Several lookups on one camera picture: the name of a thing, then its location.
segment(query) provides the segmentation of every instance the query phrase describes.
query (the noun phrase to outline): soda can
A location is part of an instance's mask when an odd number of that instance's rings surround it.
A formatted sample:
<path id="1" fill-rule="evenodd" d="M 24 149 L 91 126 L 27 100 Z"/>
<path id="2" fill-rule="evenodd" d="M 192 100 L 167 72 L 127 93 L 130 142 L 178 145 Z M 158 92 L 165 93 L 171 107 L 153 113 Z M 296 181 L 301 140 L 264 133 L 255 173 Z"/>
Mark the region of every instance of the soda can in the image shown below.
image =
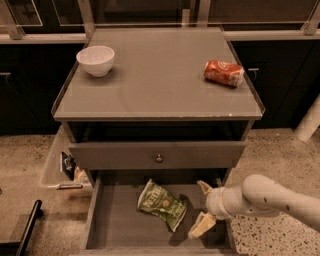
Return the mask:
<path id="1" fill-rule="evenodd" d="M 242 66 L 219 60 L 207 62 L 204 77 L 210 81 L 238 87 L 243 78 L 244 69 Z"/>

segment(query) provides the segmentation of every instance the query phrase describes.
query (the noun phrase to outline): white bowl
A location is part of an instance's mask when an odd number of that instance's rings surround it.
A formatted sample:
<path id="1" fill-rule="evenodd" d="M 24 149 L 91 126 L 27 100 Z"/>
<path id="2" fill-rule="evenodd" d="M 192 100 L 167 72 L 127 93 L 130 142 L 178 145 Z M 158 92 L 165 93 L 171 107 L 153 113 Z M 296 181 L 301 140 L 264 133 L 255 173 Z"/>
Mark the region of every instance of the white bowl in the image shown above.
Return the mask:
<path id="1" fill-rule="evenodd" d="M 86 72 L 100 77 L 112 68 L 114 51 L 107 46 L 90 46 L 78 52 L 76 58 Z"/>

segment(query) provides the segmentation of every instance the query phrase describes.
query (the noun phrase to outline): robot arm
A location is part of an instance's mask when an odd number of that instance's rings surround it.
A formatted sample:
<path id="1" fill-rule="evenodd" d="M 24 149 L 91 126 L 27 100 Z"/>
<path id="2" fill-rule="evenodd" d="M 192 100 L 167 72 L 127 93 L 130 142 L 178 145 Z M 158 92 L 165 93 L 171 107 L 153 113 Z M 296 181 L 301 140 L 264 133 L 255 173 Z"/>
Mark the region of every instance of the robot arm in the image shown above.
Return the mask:
<path id="1" fill-rule="evenodd" d="M 296 193 L 262 175 L 248 176 L 240 186 L 211 189 L 206 206 L 217 219 L 236 214 L 273 217 L 284 212 L 320 232 L 320 199 Z"/>

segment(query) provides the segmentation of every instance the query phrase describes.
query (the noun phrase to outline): small object in drawer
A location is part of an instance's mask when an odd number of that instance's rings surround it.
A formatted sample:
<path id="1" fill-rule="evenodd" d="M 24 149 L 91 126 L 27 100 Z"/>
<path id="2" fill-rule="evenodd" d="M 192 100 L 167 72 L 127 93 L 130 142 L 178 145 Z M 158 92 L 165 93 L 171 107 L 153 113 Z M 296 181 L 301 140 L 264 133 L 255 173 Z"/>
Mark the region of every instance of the small object in drawer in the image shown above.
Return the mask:
<path id="1" fill-rule="evenodd" d="M 137 209 L 158 216 L 175 232 L 186 213 L 187 202 L 174 198 L 150 179 L 139 196 Z"/>

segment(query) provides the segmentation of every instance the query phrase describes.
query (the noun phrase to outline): terrazzo floor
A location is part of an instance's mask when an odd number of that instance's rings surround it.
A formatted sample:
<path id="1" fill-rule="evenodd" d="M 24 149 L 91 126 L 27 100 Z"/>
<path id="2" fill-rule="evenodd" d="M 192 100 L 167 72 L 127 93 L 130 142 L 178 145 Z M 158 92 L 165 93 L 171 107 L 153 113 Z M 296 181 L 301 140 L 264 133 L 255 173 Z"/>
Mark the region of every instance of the terrazzo floor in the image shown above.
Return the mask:
<path id="1" fill-rule="evenodd" d="M 69 197 L 43 189 L 39 179 L 54 136 L 0 137 L 0 242 L 20 240 L 33 203 L 44 215 L 34 227 L 25 255 L 79 252 L 91 197 Z M 252 130 L 228 186 L 253 173 L 266 175 L 296 192 L 320 198 L 320 129 L 307 142 L 291 129 Z M 292 217 L 235 216 L 232 232 L 239 253 L 248 255 L 320 255 L 320 233 Z"/>

